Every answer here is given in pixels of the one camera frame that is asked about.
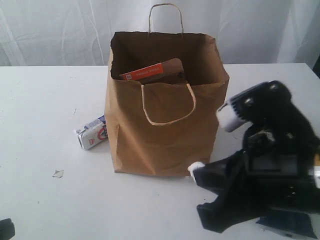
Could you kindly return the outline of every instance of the white backdrop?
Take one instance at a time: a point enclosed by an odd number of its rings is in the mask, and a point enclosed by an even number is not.
[[[225,64],[313,67],[320,54],[320,0],[0,0],[0,66],[107,65],[114,32],[146,32],[165,2],[186,33],[217,39]],[[172,6],[151,18],[180,31]]]

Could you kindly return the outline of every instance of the white table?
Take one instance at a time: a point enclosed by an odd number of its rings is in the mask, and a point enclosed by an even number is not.
[[[320,80],[306,64],[225,69],[227,98],[263,81],[285,83],[320,136]],[[205,230],[196,206],[216,196],[189,177],[114,173],[108,141],[82,150],[73,129],[103,114],[107,72],[107,66],[0,67],[0,220],[12,219],[13,239],[283,238],[254,220],[223,234]],[[240,149],[245,129],[219,129],[212,159]],[[53,178],[55,170],[63,177]]]

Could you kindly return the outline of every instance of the small carton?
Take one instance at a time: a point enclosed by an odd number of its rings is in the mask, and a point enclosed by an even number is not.
[[[88,150],[108,138],[105,116],[84,125],[75,130],[80,146]]]

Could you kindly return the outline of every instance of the paper bag handle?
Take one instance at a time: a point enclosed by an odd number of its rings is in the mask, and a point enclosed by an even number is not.
[[[184,35],[184,25],[183,25],[183,23],[182,23],[182,14],[181,14],[180,9],[179,9],[176,5],[174,5],[174,4],[172,4],[172,3],[159,3],[159,4],[153,5],[153,6],[151,7],[151,9],[150,9],[150,13],[149,13],[149,31],[148,31],[148,37],[149,37],[149,35],[150,35],[150,33],[151,33],[150,18],[151,18],[152,9],[153,9],[154,7],[163,6],[163,5],[171,5],[171,6],[176,7],[176,9],[178,9],[178,11],[179,11],[179,13],[180,13],[181,36],[183,36],[183,35]]]
[[[186,84],[188,90],[189,90],[189,93],[192,97],[192,101],[193,101],[193,108],[192,110],[185,116],[181,117],[181,118],[178,118],[178,119],[175,119],[175,120],[172,120],[172,121],[168,121],[168,122],[154,122],[150,119],[148,113],[147,113],[147,110],[146,110],[146,106],[145,106],[145,91],[144,91],[144,85],[141,85],[141,94],[142,94],[142,108],[143,108],[143,111],[144,111],[144,114],[146,116],[146,119],[148,120],[148,122],[153,125],[153,126],[166,126],[166,125],[170,125],[170,124],[174,124],[176,122],[179,122],[180,120],[182,119],[185,119],[187,117],[189,117],[196,109],[196,105],[197,105],[197,100],[196,100],[196,96],[195,96],[195,93],[194,91],[192,90],[191,86],[189,83]]]

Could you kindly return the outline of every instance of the black object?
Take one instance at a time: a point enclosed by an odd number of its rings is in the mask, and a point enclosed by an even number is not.
[[[10,218],[0,221],[0,240],[9,240],[15,234],[15,225]]]
[[[268,227],[271,231],[276,229],[275,233],[286,237],[301,235],[318,239],[312,228],[311,219],[305,213],[274,210],[272,214],[261,217],[256,223]]]
[[[238,116],[252,122],[242,150],[193,171],[196,184],[217,199],[197,211],[205,229],[228,227],[274,210],[320,213],[314,157],[320,140],[279,81],[264,82],[233,97]]]

